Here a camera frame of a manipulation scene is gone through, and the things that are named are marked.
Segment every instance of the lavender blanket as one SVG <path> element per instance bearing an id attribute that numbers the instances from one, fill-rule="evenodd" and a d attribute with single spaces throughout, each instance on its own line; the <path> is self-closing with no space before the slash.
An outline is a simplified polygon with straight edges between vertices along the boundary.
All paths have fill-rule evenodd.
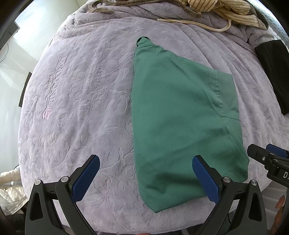
<path id="1" fill-rule="evenodd" d="M 18 139 L 25 192 L 30 195 L 36 179 L 58 181 L 96 154 L 101 168 L 77 204 L 93 229 L 163 233 L 200 224 L 214 207 L 206 197 L 158 214 L 140 197 L 131 128 L 136 40 L 147 36 L 179 56 L 231 73 L 244 147 L 272 143 L 288 149 L 289 117 L 281 114 L 253 49 L 272 40 L 273 32 L 232 26 L 216 33 L 194 25 L 156 21 L 160 17 L 187 19 L 215 28 L 227 24 L 213 13 L 194 19 L 165 2 L 108 8 L 114 13 L 87 13 L 84 5 L 70 15 L 33 71 Z M 270 183 L 264 167 L 254 160 L 248 174 L 248 180 L 256 179 L 262 190 Z M 59 205 L 57 209 L 68 225 Z"/>

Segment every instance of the green cloth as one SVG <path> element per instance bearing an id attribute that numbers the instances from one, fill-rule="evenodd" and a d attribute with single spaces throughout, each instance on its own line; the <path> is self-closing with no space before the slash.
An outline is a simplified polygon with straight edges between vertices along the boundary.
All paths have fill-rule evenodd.
<path id="1" fill-rule="evenodd" d="M 139 192 L 154 212 L 206 196 L 192 169 L 201 155 L 233 181 L 247 179 L 238 99 L 231 74 L 137 41 L 132 88 Z"/>

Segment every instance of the beige drawstring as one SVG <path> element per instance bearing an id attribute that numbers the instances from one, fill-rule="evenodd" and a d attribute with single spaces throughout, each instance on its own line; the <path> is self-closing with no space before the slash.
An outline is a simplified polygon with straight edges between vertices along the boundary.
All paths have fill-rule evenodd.
<path id="1" fill-rule="evenodd" d="M 207 25 L 204 25 L 204 24 L 201 24 L 201 23 L 198 23 L 198 22 L 194 22 L 194 21 L 188 21 L 188 20 L 173 20 L 173 19 L 157 19 L 158 21 L 162 21 L 162 22 L 168 22 L 168 23 L 182 23 L 182 24 L 191 24 L 191 25 L 197 25 L 201 28 L 204 28 L 204 29 L 207 29 L 207 30 L 211 30 L 211 31 L 214 31 L 214 32 L 224 32 L 226 31 L 227 29 L 229 29 L 231 27 L 231 22 L 232 20 L 231 19 L 228 19 L 228 25 L 225 26 L 224 28 L 221 28 L 221 29 L 215 29 L 215 28 L 212 28 L 210 26 L 207 26 Z"/>
<path id="2" fill-rule="evenodd" d="M 190 7 L 197 12 L 213 11 L 222 18 L 228 20 L 228 26 L 222 29 L 214 29 L 203 24 L 196 24 L 188 21 L 187 24 L 198 25 L 202 28 L 214 31 L 224 32 L 231 26 L 231 21 L 239 24 L 253 26 L 259 29 L 266 30 L 266 26 L 258 17 L 252 5 L 244 0 L 188 0 Z"/>

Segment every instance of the bed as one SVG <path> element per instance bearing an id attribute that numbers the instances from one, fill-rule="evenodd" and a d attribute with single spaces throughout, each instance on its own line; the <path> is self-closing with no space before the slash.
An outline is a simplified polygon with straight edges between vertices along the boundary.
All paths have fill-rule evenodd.
<path id="1" fill-rule="evenodd" d="M 179 56 L 232 74 L 244 147 L 272 143 L 288 149 L 289 116 L 281 114 L 254 52 L 257 45 L 274 39 L 272 29 L 233 25 L 217 33 L 156 21 L 162 17 L 215 28 L 227 25 L 214 13 L 197 19 L 167 2 L 108 6 L 113 14 L 88 13 L 88 3 L 61 25 L 26 88 L 18 137 L 25 193 L 30 195 L 36 179 L 57 181 L 96 154 L 101 168 L 77 203 L 94 230 L 164 233 L 203 223 L 214 207 L 207 197 L 155 214 L 139 195 L 131 126 L 136 41 L 147 36 Z M 256 179 L 261 190 L 271 182 L 266 173 L 250 160 L 248 181 Z M 56 207 L 62 223 L 68 225 L 60 206 Z"/>

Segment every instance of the floor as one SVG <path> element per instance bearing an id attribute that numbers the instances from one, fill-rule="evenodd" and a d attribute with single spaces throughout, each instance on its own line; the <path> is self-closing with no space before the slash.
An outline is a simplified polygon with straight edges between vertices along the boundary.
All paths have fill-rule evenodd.
<path id="1" fill-rule="evenodd" d="M 15 21 L 19 31 L 0 51 L 0 173 L 18 165 L 18 104 L 28 72 L 61 23 L 85 2 L 34 0 Z"/>

